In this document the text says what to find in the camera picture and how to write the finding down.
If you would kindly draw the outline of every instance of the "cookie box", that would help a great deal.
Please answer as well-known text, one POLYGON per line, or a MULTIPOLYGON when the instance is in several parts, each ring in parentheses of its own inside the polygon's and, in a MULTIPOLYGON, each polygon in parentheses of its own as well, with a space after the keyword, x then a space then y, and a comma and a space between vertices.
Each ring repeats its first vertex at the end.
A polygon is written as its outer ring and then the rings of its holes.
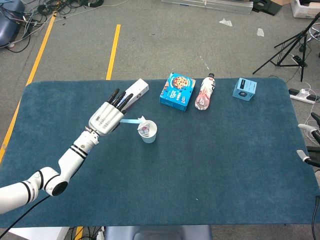
POLYGON ((185 111, 196 80, 172 72, 160 94, 160 103, 185 111))

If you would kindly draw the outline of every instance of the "yellow floor line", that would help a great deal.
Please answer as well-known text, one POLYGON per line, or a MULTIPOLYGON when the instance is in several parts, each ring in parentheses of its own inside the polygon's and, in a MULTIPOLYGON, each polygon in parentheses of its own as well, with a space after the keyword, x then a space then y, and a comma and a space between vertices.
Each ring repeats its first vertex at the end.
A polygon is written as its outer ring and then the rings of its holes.
MULTIPOLYGON (((51 17, 49 26, 48 26, 48 28, 47 28, 47 30, 45 32, 41 47, 40 47, 39 52, 38 52, 38 55, 36 56, 36 59, 35 59, 34 65, 32 67, 31 73, 29 75, 28 81, 26 82, 26 86, 29 85, 34 79, 34 76, 36 74, 36 71, 37 71, 40 59, 42 57, 42 54, 43 54, 43 52, 45 50, 45 47, 46 47, 46 44, 47 44, 47 41, 48 41, 48 38, 49 38, 49 35, 50 35, 50 32, 51 32, 51 29, 52 29, 52 26, 54 24, 55 19, 56 19, 56 17, 55 17, 55 15, 53 15, 51 17)), ((15 123, 16 123, 17 114, 18 114, 18 111, 19 111, 19 106, 20 106, 20 100, 19 100, 18 106, 15 109, 13 118, 11 120, 11 123, 9 125, 8 131, 5 134, 3 143, 2 143, 1 148, 0 148, 0 164, 1 164, 2 159, 3 159, 3 157, 4 157, 5 153, 6 153, 6 149, 7 149, 8 143, 9 143, 10 138, 11 138, 12 131, 13 131, 15 123)))
POLYGON ((106 72, 105 80, 111 80, 112 70, 114 68, 114 62, 115 62, 115 58, 116 58, 116 51, 117 51, 120 28, 121 28, 121 25, 117 24, 116 28, 115 28, 112 50, 111 50, 110 60, 109 60, 109 66, 108 66, 108 71, 106 72))
POLYGON ((84 232, 84 226, 77 226, 76 232, 75 232, 75 238, 74 240, 80 240, 82 238, 82 234, 84 232))

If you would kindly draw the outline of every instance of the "white robotic arm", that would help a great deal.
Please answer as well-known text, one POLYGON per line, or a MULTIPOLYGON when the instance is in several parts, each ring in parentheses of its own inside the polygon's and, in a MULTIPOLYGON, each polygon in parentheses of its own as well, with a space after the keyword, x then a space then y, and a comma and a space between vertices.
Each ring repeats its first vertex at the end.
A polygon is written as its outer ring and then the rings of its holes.
POLYGON ((130 94, 117 107, 126 94, 124 91, 116 98, 118 92, 119 89, 116 89, 110 99, 93 114, 89 120, 89 127, 86 127, 86 130, 59 159, 60 174, 51 167, 44 167, 28 180, 0 188, 0 214, 33 202, 39 190, 44 190, 51 196, 57 196, 66 189, 90 150, 99 143, 98 137, 112 132, 124 117, 126 112, 122 111, 122 108, 133 94, 130 94))

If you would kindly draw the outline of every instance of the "white box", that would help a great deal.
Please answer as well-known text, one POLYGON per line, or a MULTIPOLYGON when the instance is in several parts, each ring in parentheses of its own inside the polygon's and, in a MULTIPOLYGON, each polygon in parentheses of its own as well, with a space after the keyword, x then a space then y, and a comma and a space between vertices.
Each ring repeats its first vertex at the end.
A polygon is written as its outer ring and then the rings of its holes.
POLYGON ((132 84, 127 90, 125 90, 125 95, 122 98, 123 100, 119 102, 117 107, 128 97, 130 94, 133 94, 129 102, 123 107, 122 110, 127 110, 135 101, 137 101, 143 94, 148 92, 149 85, 141 78, 139 78, 134 84, 132 84))
POLYGON ((299 0, 291 0, 291 8, 295 18, 313 19, 320 12, 320 7, 301 5, 299 0))

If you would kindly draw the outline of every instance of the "tripod stand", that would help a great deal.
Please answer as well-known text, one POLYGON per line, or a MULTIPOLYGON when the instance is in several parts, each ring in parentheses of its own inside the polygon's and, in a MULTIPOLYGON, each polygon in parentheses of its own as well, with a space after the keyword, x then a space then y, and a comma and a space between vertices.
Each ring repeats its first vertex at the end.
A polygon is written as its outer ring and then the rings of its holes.
POLYGON ((280 51, 278 51, 275 55, 273 55, 268 61, 266 61, 262 66, 260 66, 257 70, 255 70, 252 74, 255 74, 256 72, 258 72, 263 66, 265 66, 267 63, 272 63, 273 65, 277 66, 277 67, 301 67, 301 79, 300 81, 302 82, 304 79, 304 68, 305 68, 305 56, 306 56, 306 48, 307 48, 307 32, 308 30, 312 27, 312 25, 318 20, 318 18, 320 18, 320 12, 318 12, 318 14, 314 17, 314 19, 312 20, 312 22, 306 27, 305 30, 303 30, 302 32, 298 33, 297 35, 294 35, 293 37, 290 37, 289 39, 281 42, 280 44, 274 46, 274 48, 281 46, 280 51), (299 64, 281 64, 283 62, 283 60, 288 56, 288 54, 292 51, 292 49, 298 44, 300 43, 301 39, 303 39, 303 44, 301 47, 301 49, 303 49, 302 52, 302 62, 300 62, 299 64), (288 51, 284 54, 284 56, 282 56, 282 52, 288 48, 290 46, 290 48, 288 49, 288 51), (274 63, 273 59, 279 55, 277 62, 274 63))

